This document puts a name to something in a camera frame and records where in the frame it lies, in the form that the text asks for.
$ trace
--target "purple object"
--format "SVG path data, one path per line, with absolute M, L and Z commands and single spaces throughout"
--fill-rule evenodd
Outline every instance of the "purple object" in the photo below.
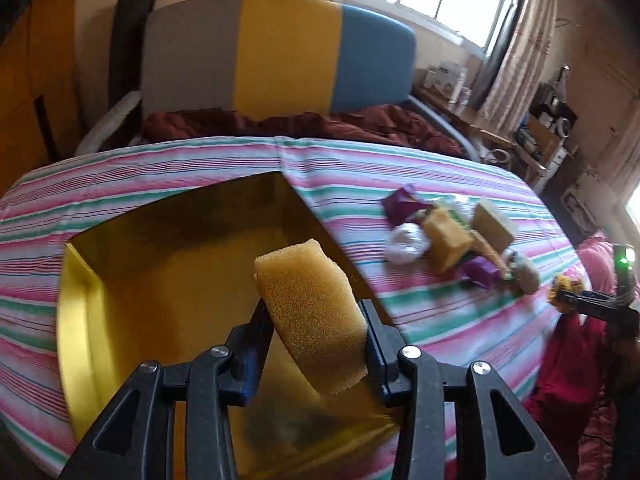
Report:
M 484 256 L 476 256 L 463 263 L 459 272 L 485 290 L 489 290 L 492 285 L 500 282 L 500 270 Z
M 380 200 L 385 210 L 386 219 L 393 227 L 398 227 L 406 222 L 416 211 L 428 207 L 426 202 L 422 202 L 415 196 L 415 186 L 406 184 L 399 187 L 392 194 Z

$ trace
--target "bed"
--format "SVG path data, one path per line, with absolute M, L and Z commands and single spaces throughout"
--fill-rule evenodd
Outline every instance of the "bed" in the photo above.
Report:
M 314 20 L 298 27 L 310 12 Z M 292 23 L 297 32 L 289 30 Z M 293 60 L 286 58 L 292 45 Z M 300 56 L 301 49 L 308 55 Z M 76 156 L 22 177 L 0 199 L 0 416 L 44 470 L 57 474 L 76 444 L 56 354 L 66 241 L 140 205 L 255 173 L 284 174 L 408 343 L 443 362 L 488 361 L 520 398 L 527 395 L 558 317 L 546 302 L 546 286 L 556 272 L 584 275 L 582 266 L 523 181 L 476 162 L 477 153 L 458 132 L 408 97 L 414 57 L 415 37 L 404 25 L 319 0 L 192 0 L 151 14 L 140 90 L 126 94 L 92 130 L 84 143 L 89 152 L 135 109 L 148 115 L 219 107 L 260 120 L 392 103 L 416 110 L 459 140 L 466 159 L 343 140 L 215 137 Z M 229 60 L 235 71 L 228 70 Z M 435 276 L 424 261 L 389 266 L 383 247 L 390 226 L 379 200 L 404 184 L 414 184 L 425 200 L 451 193 L 471 202 L 494 200 L 518 225 L 514 245 L 538 266 L 540 291 L 523 297 L 510 288 L 461 288 L 453 273 Z M 447 408 L 450 456 L 452 416 Z M 390 439 L 340 478 L 385 478 L 395 445 Z

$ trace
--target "headboard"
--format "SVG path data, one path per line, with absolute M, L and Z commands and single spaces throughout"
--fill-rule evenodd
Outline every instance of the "headboard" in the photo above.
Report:
M 152 12 L 142 106 L 220 107 L 254 120 L 400 103 L 415 34 L 369 10 L 324 0 L 188 0 Z

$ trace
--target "tablecloth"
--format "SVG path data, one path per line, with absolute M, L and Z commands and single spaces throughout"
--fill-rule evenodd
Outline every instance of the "tablecloth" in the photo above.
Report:
M 287 137 L 205 138 L 72 158 L 22 177 L 0 200 L 0 415 L 47 471 L 58 473 L 75 442 L 56 358 L 56 299 L 63 245 L 113 216 L 171 194 L 249 174 L 281 171 L 382 300 L 406 341 L 436 359 L 491 363 L 519 397 L 534 382 L 558 314 L 545 300 L 556 272 L 582 272 L 569 240 L 514 174 L 409 148 Z M 519 227 L 514 248 L 533 259 L 543 287 L 461 288 L 424 261 L 393 267 L 380 198 L 415 184 L 422 199 L 489 197 Z M 452 407 L 447 450 L 454 452 Z M 385 478 L 395 442 L 344 475 Z

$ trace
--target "gold box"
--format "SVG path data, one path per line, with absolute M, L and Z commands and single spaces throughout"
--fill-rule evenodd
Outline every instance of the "gold box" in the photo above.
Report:
M 77 439 L 143 360 L 192 360 L 249 321 L 257 256 L 315 238 L 356 298 L 380 304 L 355 266 L 280 173 L 182 192 L 73 237 L 58 300 L 58 359 Z M 178 403 L 175 474 L 184 476 Z M 321 397 L 274 333 L 258 393 L 230 408 L 243 478 L 329 478 L 398 427 L 366 381 Z

